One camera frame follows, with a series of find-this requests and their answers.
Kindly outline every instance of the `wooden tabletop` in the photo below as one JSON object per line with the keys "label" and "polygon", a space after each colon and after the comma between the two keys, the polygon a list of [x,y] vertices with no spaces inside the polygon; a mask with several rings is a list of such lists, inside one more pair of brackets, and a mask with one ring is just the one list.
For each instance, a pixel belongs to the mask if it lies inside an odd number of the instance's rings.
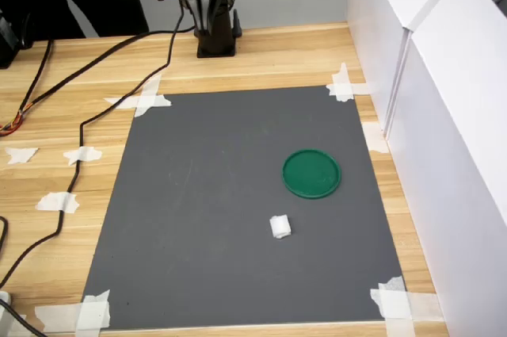
{"label": "wooden tabletop", "polygon": [[[34,97],[66,78],[122,37],[61,40]],[[65,151],[78,148],[78,126],[109,105],[104,98],[131,90],[166,59],[169,36],[150,36],[110,56],[76,78],[46,101],[33,107],[22,127],[0,139],[0,213],[10,222],[0,258],[0,277],[17,256],[37,239],[53,232],[58,213],[35,209],[49,192],[67,189],[74,167]],[[0,123],[17,111],[35,76],[46,44],[20,52],[12,66],[0,71]],[[163,71],[160,94],[225,90],[253,90],[296,86],[325,86],[345,62],[352,83],[364,82],[346,23],[245,31],[238,54],[226,59],[197,59],[196,40],[178,35],[171,65]],[[361,121],[377,121],[369,96],[356,96]],[[74,192],[80,207],[66,214],[61,234],[35,249],[3,289],[13,295],[13,306],[28,315],[34,326],[43,324],[34,307],[74,304],[81,300],[93,253],[101,232],[116,173],[124,151],[134,110],[116,110],[86,127],[85,144],[103,151],[98,161],[82,164]],[[6,147],[38,147],[25,164],[7,165]],[[394,237],[407,290],[434,293],[414,224],[410,217],[390,154],[370,152],[375,176]],[[416,323],[418,336],[446,336],[444,323]],[[384,322],[294,325],[272,327],[213,327],[189,330],[109,332],[102,335],[149,336],[385,336]]]}

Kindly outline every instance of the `small white cube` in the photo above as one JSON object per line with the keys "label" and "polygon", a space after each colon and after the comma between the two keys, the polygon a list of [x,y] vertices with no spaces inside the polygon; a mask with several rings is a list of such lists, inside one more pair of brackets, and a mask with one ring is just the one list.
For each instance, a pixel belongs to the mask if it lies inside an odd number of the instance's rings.
{"label": "small white cube", "polygon": [[291,225],[288,223],[287,215],[274,216],[269,220],[269,223],[275,238],[282,239],[291,235]]}

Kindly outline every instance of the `white tape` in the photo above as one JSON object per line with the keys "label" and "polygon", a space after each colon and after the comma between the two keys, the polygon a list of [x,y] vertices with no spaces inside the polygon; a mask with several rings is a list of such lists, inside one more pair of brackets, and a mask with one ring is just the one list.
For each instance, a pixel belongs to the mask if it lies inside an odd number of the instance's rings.
{"label": "white tape", "polygon": [[330,96],[336,96],[337,101],[348,101],[354,99],[354,93],[349,80],[349,72],[347,71],[347,64],[341,64],[340,71],[333,74],[333,83],[326,86],[330,91]]}
{"label": "white tape", "polygon": [[99,160],[102,157],[102,152],[95,149],[95,147],[80,147],[74,151],[65,152],[63,155],[69,159],[69,165],[72,165],[78,160]]}
{"label": "white tape", "polygon": [[[23,320],[26,320],[26,315],[19,315]],[[13,322],[10,326],[9,333],[7,337],[30,337],[32,333],[30,333],[23,325],[21,325],[17,320],[12,318]]]}
{"label": "white tape", "polygon": [[35,152],[37,152],[39,148],[6,148],[6,152],[10,155],[10,160],[8,164],[22,164],[27,163]]}
{"label": "white tape", "polygon": [[350,83],[347,64],[341,64],[340,71],[333,74],[333,83],[327,85],[330,96],[336,96],[337,101],[348,101],[354,99],[354,95],[369,95],[370,91],[366,83]]}
{"label": "white tape", "polygon": [[412,320],[386,319],[388,337],[416,337]]}
{"label": "white tape", "polygon": [[368,150],[389,153],[389,147],[383,137],[380,123],[378,121],[365,121],[362,123],[362,126]]}
{"label": "white tape", "polygon": [[444,321],[438,296],[405,291],[401,276],[379,283],[378,289],[370,289],[370,296],[386,319],[389,337],[415,336],[414,321]]}
{"label": "white tape", "polygon": [[[138,97],[129,97],[122,101],[117,109],[135,109],[134,117],[140,117],[151,107],[169,107],[171,102],[168,101],[163,95],[157,95],[158,86],[162,76],[156,75],[151,78],[144,87],[143,91]],[[116,103],[120,98],[105,98],[111,104]]]}
{"label": "white tape", "polygon": [[282,239],[285,236],[291,235],[291,225],[288,223],[287,215],[273,216],[269,223],[271,224],[271,231],[273,236],[277,239]]}
{"label": "white tape", "polygon": [[370,90],[368,89],[367,83],[351,83],[352,91],[354,95],[369,95]]}
{"label": "white tape", "polygon": [[109,291],[99,296],[86,296],[80,304],[46,305],[35,308],[44,332],[75,332],[76,337],[98,337],[109,327]]}
{"label": "white tape", "polygon": [[75,213],[79,207],[76,195],[68,192],[49,193],[41,198],[35,209],[50,212],[63,210],[65,213]]}

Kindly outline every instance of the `black cable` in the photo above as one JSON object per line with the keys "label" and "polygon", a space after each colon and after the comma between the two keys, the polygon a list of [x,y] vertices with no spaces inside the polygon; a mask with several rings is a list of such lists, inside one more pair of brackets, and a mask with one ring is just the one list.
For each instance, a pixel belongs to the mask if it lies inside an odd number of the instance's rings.
{"label": "black cable", "polygon": [[0,254],[1,254],[3,243],[6,241],[7,237],[7,230],[9,230],[9,221],[3,216],[0,216],[0,220],[3,223],[2,236],[0,236]]}
{"label": "black cable", "polygon": [[23,112],[23,109],[26,106],[26,103],[29,101],[30,96],[32,95],[33,89],[35,88],[36,84],[39,82],[39,78],[42,75],[42,71],[44,70],[44,67],[46,66],[46,62],[49,59],[49,56],[51,54],[51,48],[53,46],[53,39],[48,40],[48,46],[46,47],[46,52],[44,53],[44,57],[42,58],[42,62],[40,63],[39,70],[37,71],[37,74],[35,78],[33,79],[32,84],[29,87],[29,90],[27,91],[25,98],[21,102],[21,105],[19,106],[19,111]]}
{"label": "black cable", "polygon": [[[190,28],[187,28],[187,29],[178,30],[177,33],[190,32],[191,30],[194,30],[194,28],[195,28],[195,26],[191,26]],[[76,72],[72,73],[71,75],[66,77],[63,81],[57,83],[51,89],[49,89],[45,93],[41,94],[39,97],[35,98],[33,100],[33,104],[35,105],[36,103],[44,100],[48,96],[54,94],[56,91],[60,90],[62,87],[64,87],[66,84],[68,84],[68,82],[70,82],[73,79],[76,79],[79,75],[81,75],[85,71],[88,71],[91,67],[97,65],[99,62],[103,61],[104,59],[108,58],[111,54],[118,52],[120,49],[136,42],[137,40],[141,40],[144,37],[152,36],[154,34],[162,34],[162,33],[172,34],[172,33],[174,33],[174,31],[173,30],[155,30],[152,32],[140,33],[136,36],[132,36],[130,38],[127,38],[126,40],[121,41],[119,44],[114,45],[109,50],[105,51],[100,56],[98,56],[96,59],[94,59],[90,63],[86,64],[84,67],[77,70]]]}
{"label": "black cable", "polygon": [[[33,101],[33,104],[36,104],[37,102],[39,101],[42,101],[43,99],[45,99],[46,97],[50,96],[51,94],[55,93],[56,91],[58,91],[59,89],[61,89],[63,86],[65,86],[68,82],[70,82],[72,79],[76,78],[77,76],[79,76],[80,74],[84,73],[85,71],[89,70],[91,67],[95,66],[97,63],[101,62],[103,59],[107,58],[108,56],[110,56],[111,54],[113,54],[114,52],[117,52],[118,50],[120,50],[121,48],[124,48],[125,46],[129,45],[129,44],[132,44],[133,42],[137,41],[137,40],[140,40],[141,38],[144,38],[146,36],[149,36],[149,35],[153,35],[153,34],[159,34],[159,33],[171,33],[173,36],[171,37],[171,42],[173,42],[173,39],[175,37],[175,35],[177,33],[184,33],[184,32],[188,32],[189,30],[192,30],[192,28],[189,28],[189,29],[183,29],[181,31],[178,30],[179,28],[179,24],[177,25],[176,27],[176,32],[174,31],[171,31],[171,30],[158,30],[158,31],[153,31],[153,32],[148,32],[148,33],[141,33],[137,36],[133,36],[131,38],[128,38],[122,42],[120,42],[119,44],[113,46],[112,48],[110,48],[108,51],[104,52],[102,55],[98,56],[96,59],[94,59],[92,62],[88,63],[87,65],[85,65],[84,67],[82,67],[81,69],[79,69],[78,71],[76,71],[75,73],[69,75],[67,78],[65,78],[62,82],[56,84],[55,86],[53,86],[50,90],[46,91],[44,94],[40,95],[38,98],[36,98],[34,101]],[[48,55],[48,50],[51,49],[50,43],[48,43],[48,48],[46,49],[46,54]],[[131,96],[132,94],[134,94],[145,82],[147,79],[144,79],[141,83],[140,83],[140,86],[137,86],[135,88],[135,91],[132,93],[128,93],[126,97],[122,97],[122,99],[120,99],[120,101],[118,101],[117,103],[115,103],[114,105],[112,105],[111,107],[109,107],[108,109],[106,109],[105,112],[99,114],[98,117],[101,117],[102,115],[106,114],[107,112],[109,112],[111,109],[114,109],[116,108],[122,101],[124,101],[125,98],[127,98],[128,96]],[[29,98],[29,94],[30,94],[30,90],[29,92],[26,94],[25,96],[25,99],[23,100],[23,102],[26,102]],[[80,147],[82,147],[82,144],[81,144],[81,141],[82,141],[82,135],[80,135]],[[71,192],[72,189],[74,188],[74,184],[75,184],[75,181],[77,179],[77,176],[79,175],[79,168],[80,168],[80,163],[79,163],[79,160],[76,162],[76,174],[74,174],[74,178],[71,182],[71,184],[69,185],[69,189],[67,190],[67,192]],[[10,268],[9,271],[7,271],[7,274],[6,276],[2,279],[2,281],[0,281],[0,289],[7,283],[7,281],[9,280],[10,276],[13,274],[13,272],[16,270],[17,266],[19,265],[19,263],[21,263],[21,260],[23,260],[25,258],[25,256],[27,254],[30,253],[31,250],[33,250],[35,247],[39,246],[40,244],[44,243],[45,241],[57,236],[61,230],[62,230],[62,226],[63,226],[63,211],[60,211],[59,212],[59,219],[58,219],[58,226],[56,228],[56,230],[48,235],[48,236],[45,236],[44,238],[42,239],[39,239],[38,241],[36,241],[32,246],[28,247],[25,251],[23,251],[23,253],[19,256],[19,258],[16,260],[16,262],[13,264],[13,266]],[[6,237],[6,233],[7,233],[7,219],[3,218],[2,217],[2,220],[5,220],[4,222],[4,230],[2,232],[2,238],[1,238],[1,243],[0,243],[0,251],[2,250],[2,245],[3,245],[3,241]]]}
{"label": "black cable", "polygon": [[[121,97],[119,101],[117,101],[116,103],[110,105],[107,109],[105,109],[104,111],[102,111],[99,114],[95,115],[94,117],[91,117],[90,119],[87,119],[87,120],[83,121],[79,125],[79,147],[83,147],[84,143],[85,143],[85,135],[84,135],[85,125],[87,125],[89,123],[92,123],[92,122],[100,119],[101,117],[103,117],[107,113],[110,113],[111,111],[113,111],[125,99],[127,99],[128,97],[130,97],[133,94],[135,94],[151,77],[153,77],[154,75],[156,75],[157,73],[159,73],[160,71],[164,70],[166,67],[168,67],[170,65],[171,59],[172,59],[172,56],[173,56],[174,38],[176,37],[176,34],[178,33],[178,29],[180,28],[181,22],[183,21],[183,17],[185,15],[185,12],[183,10],[183,6],[182,6],[181,3],[180,3],[180,11],[181,11],[180,17],[177,20],[176,27],[174,28],[174,31],[172,32],[172,36],[171,36],[171,39],[170,39],[169,52],[168,52],[168,55],[167,55],[167,61],[166,61],[166,63],[164,63],[161,67],[159,67],[159,68],[155,69],[154,71],[152,71],[150,74],[148,74],[136,87],[134,87],[134,89],[132,89],[131,91],[129,91],[128,93],[126,93],[123,97]],[[67,188],[67,192],[68,193],[72,193],[72,190],[74,189],[74,186],[75,186],[75,184],[76,184],[76,182],[78,180],[80,170],[81,170],[81,160],[78,160],[76,162],[76,167],[75,167],[75,171],[74,171],[74,177],[72,178],[72,181],[71,181],[69,187]],[[7,283],[7,281],[10,278],[10,276],[13,274],[13,272],[19,266],[19,264],[21,263],[21,261],[23,260],[23,258],[31,250],[33,250],[35,247],[39,246],[41,243],[45,242],[46,240],[51,239],[54,236],[57,236],[61,232],[62,226],[63,226],[63,215],[64,215],[64,211],[63,210],[59,210],[58,226],[57,226],[55,232],[53,232],[49,236],[45,236],[44,238],[39,239],[32,246],[28,247],[19,256],[19,258],[16,260],[16,262],[13,264],[13,266],[7,272],[7,275],[3,278],[2,283],[0,283],[0,288],[2,288]],[[4,225],[5,225],[4,226],[4,230],[2,232],[2,236],[0,237],[0,250],[1,250],[1,246],[3,245],[3,241],[4,241],[5,237],[6,237],[7,224],[8,223],[7,223],[7,220],[5,218],[2,217],[0,219],[2,219],[2,221],[4,222]],[[47,337],[45,334],[43,334],[40,331],[37,331],[32,325],[30,325],[29,323],[27,323],[26,321],[24,321],[21,318],[21,316],[14,309],[12,309],[5,301],[3,301],[2,299],[0,299],[0,305],[3,308],[5,308],[7,310],[7,312],[9,312],[21,325],[23,325],[26,329],[28,329],[30,332],[32,332],[35,336],[37,336],[37,337]]]}
{"label": "black cable", "polygon": [[10,305],[8,305],[4,300],[0,299],[0,305],[6,309],[8,313],[17,320],[17,322],[23,325],[26,329],[28,329],[32,334],[37,337],[47,337],[43,332],[37,331],[32,325],[30,325],[26,320],[23,319]]}

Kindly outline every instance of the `wood grain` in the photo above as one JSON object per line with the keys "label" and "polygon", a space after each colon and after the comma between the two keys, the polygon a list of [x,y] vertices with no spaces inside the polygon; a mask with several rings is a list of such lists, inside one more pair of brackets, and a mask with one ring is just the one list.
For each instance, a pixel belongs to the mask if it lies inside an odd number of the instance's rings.
{"label": "wood grain", "polygon": [[[123,40],[121,37],[62,40],[35,95]],[[0,260],[0,275],[35,240],[53,232],[57,213],[35,210],[48,192],[64,191],[74,173],[63,157],[78,147],[78,125],[107,108],[104,98],[128,92],[145,75],[162,65],[168,36],[151,36],[117,52],[35,106],[22,128],[0,139],[0,209],[10,232]],[[0,119],[15,114],[44,54],[45,43],[20,52],[13,65],[0,71]],[[159,93],[255,90],[293,86],[325,86],[346,62],[351,82],[364,76],[347,24],[308,25],[246,31],[231,59],[197,59],[196,40],[178,35],[171,65],[163,72]],[[376,121],[369,96],[356,97],[362,121]],[[104,221],[116,173],[132,122],[133,110],[116,110],[86,127],[85,143],[103,151],[102,159],[84,163],[75,188],[80,204],[66,215],[58,238],[34,250],[19,266],[4,290],[13,294],[14,307],[43,327],[34,307],[73,304],[81,300],[90,263]],[[29,163],[7,165],[5,147],[39,147]],[[434,293],[417,234],[407,208],[391,155],[371,153],[384,207],[402,265],[407,289]],[[102,332],[103,335],[386,335],[384,323],[326,324],[283,327],[204,328],[186,331]],[[443,323],[421,323],[417,335],[447,335]]]}

